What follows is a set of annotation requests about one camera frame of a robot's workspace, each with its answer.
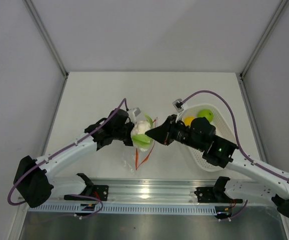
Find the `clear zip top bag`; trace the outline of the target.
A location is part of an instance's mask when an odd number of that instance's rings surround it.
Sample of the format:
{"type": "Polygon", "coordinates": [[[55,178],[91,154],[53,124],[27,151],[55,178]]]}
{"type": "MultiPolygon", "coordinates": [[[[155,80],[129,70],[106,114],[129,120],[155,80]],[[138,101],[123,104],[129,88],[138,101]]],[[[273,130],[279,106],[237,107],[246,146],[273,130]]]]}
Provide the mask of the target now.
{"type": "MultiPolygon", "coordinates": [[[[151,117],[151,118],[153,120],[153,128],[154,128],[156,127],[158,118],[157,117],[156,118],[151,117]]],[[[131,173],[134,174],[137,170],[140,169],[140,166],[144,164],[150,158],[150,154],[152,153],[154,146],[155,146],[155,141],[153,140],[150,148],[145,152],[140,151],[134,146],[126,147],[122,155],[124,166],[128,168],[128,170],[131,173]]]]}

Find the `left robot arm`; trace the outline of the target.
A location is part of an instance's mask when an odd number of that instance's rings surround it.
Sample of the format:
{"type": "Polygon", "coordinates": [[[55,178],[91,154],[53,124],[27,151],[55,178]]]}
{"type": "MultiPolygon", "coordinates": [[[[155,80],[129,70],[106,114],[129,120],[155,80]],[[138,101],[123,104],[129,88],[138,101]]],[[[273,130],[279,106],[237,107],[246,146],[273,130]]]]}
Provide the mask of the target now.
{"type": "Polygon", "coordinates": [[[37,158],[25,156],[18,165],[13,181],[14,189],[31,208],[39,207],[50,198],[64,197],[65,200],[73,201],[95,198],[96,187],[84,173],[77,173],[71,178],[55,179],[55,176],[82,157],[101,150],[113,141],[133,146],[131,131],[140,113],[139,108],[128,111],[116,108],[109,117],[88,126],[81,136],[62,149],[37,158]]]}

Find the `white green cabbage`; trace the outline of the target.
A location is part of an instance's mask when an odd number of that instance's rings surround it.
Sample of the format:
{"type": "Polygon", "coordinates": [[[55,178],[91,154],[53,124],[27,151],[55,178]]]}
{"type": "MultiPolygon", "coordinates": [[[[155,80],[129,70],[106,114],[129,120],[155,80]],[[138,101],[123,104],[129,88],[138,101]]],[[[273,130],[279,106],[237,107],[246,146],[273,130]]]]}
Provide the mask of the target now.
{"type": "Polygon", "coordinates": [[[133,146],[142,152],[146,152],[152,145],[153,139],[146,135],[146,132],[154,126],[153,119],[145,113],[141,113],[131,130],[133,146]]]}

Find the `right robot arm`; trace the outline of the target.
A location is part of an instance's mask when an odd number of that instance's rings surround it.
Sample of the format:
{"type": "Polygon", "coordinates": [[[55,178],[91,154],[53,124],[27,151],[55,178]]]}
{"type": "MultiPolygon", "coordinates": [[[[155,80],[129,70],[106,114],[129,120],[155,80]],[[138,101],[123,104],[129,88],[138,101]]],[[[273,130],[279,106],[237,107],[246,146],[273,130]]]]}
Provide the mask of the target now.
{"type": "Polygon", "coordinates": [[[156,142],[168,146],[173,141],[202,152],[209,164],[245,175],[262,185],[260,198],[272,201],[278,212],[289,218],[289,173],[251,158],[240,146],[216,135],[216,128],[205,117],[186,126],[175,114],[145,132],[156,142]]]}

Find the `green apple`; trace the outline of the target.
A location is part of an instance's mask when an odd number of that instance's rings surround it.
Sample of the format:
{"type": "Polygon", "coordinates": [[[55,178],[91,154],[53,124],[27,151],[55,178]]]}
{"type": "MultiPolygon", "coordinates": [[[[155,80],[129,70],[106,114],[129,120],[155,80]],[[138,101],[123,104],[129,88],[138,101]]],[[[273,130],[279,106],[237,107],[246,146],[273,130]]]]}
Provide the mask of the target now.
{"type": "Polygon", "coordinates": [[[211,123],[214,119],[214,114],[209,109],[202,109],[197,113],[197,118],[206,118],[211,123]]]}

